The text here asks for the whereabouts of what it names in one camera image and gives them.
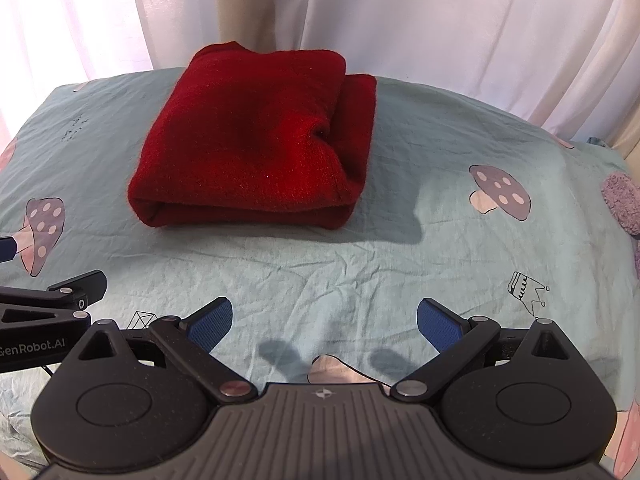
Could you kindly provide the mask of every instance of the fuzzy purple object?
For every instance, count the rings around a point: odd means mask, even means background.
[[[611,173],[602,183],[602,197],[620,227],[634,237],[640,235],[640,189],[631,177],[619,171]]]

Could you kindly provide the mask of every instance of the gray mushroom cap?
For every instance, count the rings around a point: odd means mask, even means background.
[[[469,173],[478,187],[485,192],[503,211],[523,221],[531,211],[529,193],[506,171],[494,166],[471,166]]]

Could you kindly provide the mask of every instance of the bed sheet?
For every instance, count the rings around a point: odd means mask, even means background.
[[[213,354],[258,387],[305,381],[319,354],[397,381],[436,354],[416,328],[424,297],[503,326],[550,317],[618,408],[632,405],[633,241],[600,195],[625,169],[613,150],[561,146],[473,99],[380,78],[367,183],[345,228],[153,229],[133,215],[126,187],[181,71],[58,88],[24,125],[0,172],[2,235],[29,222],[31,199],[59,199],[64,223],[44,261],[21,253],[0,264],[3,285],[44,288],[103,270],[108,291],[90,313],[121,328],[226,296],[234,324]],[[483,189],[497,205],[484,214]],[[46,203],[58,204],[31,208]],[[29,413],[46,381],[40,369],[0,376],[0,446],[31,466],[44,464]]]

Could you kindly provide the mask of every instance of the red fleece blanket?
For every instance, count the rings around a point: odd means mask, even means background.
[[[129,203],[153,227],[270,222],[336,229],[367,173],[376,80],[329,50],[203,48],[151,127]]]

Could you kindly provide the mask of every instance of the pink mushroom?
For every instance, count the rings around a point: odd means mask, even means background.
[[[4,152],[0,155],[0,171],[6,168],[6,165],[11,161],[12,156],[14,156],[15,152],[15,137],[11,139],[4,149]]]
[[[385,393],[390,386],[364,374],[340,361],[332,355],[319,355],[311,363],[306,380],[310,384],[379,383]]]
[[[33,243],[26,244],[20,252],[20,258],[31,276],[37,276],[42,270],[44,262],[62,234],[64,225],[65,205],[59,198],[32,198],[27,202],[20,233],[23,238],[33,237]]]
[[[618,444],[613,474],[622,479],[631,472],[638,461],[638,445],[640,444],[640,409],[634,401],[629,409],[626,424]]]
[[[560,144],[560,146],[564,146],[565,148],[568,148],[569,150],[572,150],[574,148],[574,146],[570,143],[567,142],[566,140],[561,139],[560,137],[554,135],[554,134],[549,134],[551,136],[551,138],[557,142],[558,144]]]
[[[471,166],[469,173],[480,188],[469,202],[482,214],[500,207],[505,213],[523,221],[531,211],[529,193],[506,171],[493,166]]]

